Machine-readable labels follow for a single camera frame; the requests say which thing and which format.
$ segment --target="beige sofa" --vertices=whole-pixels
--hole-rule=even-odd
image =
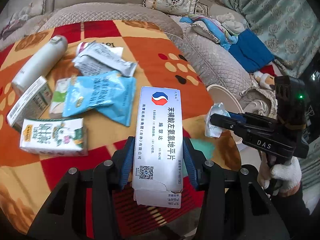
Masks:
[[[0,14],[0,26],[31,1],[9,0]],[[243,18],[237,12],[215,4],[213,0],[199,1],[209,6],[209,14],[212,16],[232,12],[236,19]],[[264,95],[240,95],[241,91],[252,86],[252,80],[231,54],[195,33],[188,24],[179,23],[179,18],[170,18],[160,11],[144,8],[142,4],[143,0],[46,0],[44,14],[29,19],[5,41],[1,39],[0,49],[26,35],[76,22],[113,19],[154,22],[184,53],[206,86],[219,84],[226,87],[243,108],[255,99],[262,99],[265,108],[263,114],[270,114],[272,103]]]

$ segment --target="gloved hand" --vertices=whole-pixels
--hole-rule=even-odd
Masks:
[[[283,180],[279,188],[281,197],[288,197],[295,194],[300,188],[301,168],[297,157],[292,157],[289,166],[276,164],[271,169],[267,163],[267,157],[264,152],[261,153],[261,165],[258,174],[258,183],[263,189],[269,187],[270,179]]]

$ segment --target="orange patterned tablecloth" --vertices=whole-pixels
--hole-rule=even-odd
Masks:
[[[12,79],[28,59],[57,34],[65,36],[69,45],[65,56],[47,76],[52,90],[56,80],[79,73],[71,61],[81,41],[96,40],[109,46],[124,47],[123,59],[139,62],[134,74],[137,92],[130,127],[113,122],[94,110],[82,114],[89,134],[89,155],[86,157],[49,157],[24,152],[19,149],[20,134],[6,120],[18,99],[11,87]],[[135,136],[142,86],[179,89],[184,136],[205,139],[203,115],[210,109],[212,100],[192,66],[153,23],[96,21],[49,29],[17,41],[0,52],[0,65],[0,207],[12,225],[24,234],[51,190],[70,167],[80,170],[94,168],[122,148],[128,136]],[[42,118],[48,117],[47,110]],[[216,153],[212,160],[225,168],[239,167],[239,153],[230,134],[215,143]],[[220,154],[226,151],[235,158]],[[124,191],[115,193],[121,234],[128,237],[164,225],[200,206],[202,197],[192,189],[188,178],[184,178],[181,209],[138,206],[133,201],[132,188],[127,185]],[[92,237],[90,201],[88,191],[87,235]]]

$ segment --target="silver bolt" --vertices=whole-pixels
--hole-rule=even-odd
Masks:
[[[248,171],[246,168],[241,168],[240,172],[241,172],[243,175],[248,175],[248,174],[249,174],[249,171]]]
[[[105,166],[111,166],[112,164],[113,164],[112,160],[106,160],[103,162],[103,165],[105,165]]]
[[[212,166],[214,165],[214,162],[211,161],[211,160],[206,160],[206,161],[204,162],[204,164],[205,164],[206,166],[212,167]]]
[[[77,172],[77,168],[73,167],[69,169],[69,174],[75,174]]]

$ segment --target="blue towel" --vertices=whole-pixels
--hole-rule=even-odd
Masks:
[[[220,45],[227,51],[229,50],[232,43],[236,43],[238,41],[237,36],[231,36],[223,26],[218,26],[217,23],[219,25],[220,23],[216,20],[209,19],[201,15],[189,15],[189,17],[185,16],[180,19],[180,22],[185,23],[194,23],[195,21],[204,22],[208,30],[220,40]]]
[[[260,70],[275,58],[249,29],[239,34],[238,42],[231,45],[229,52],[248,73]]]

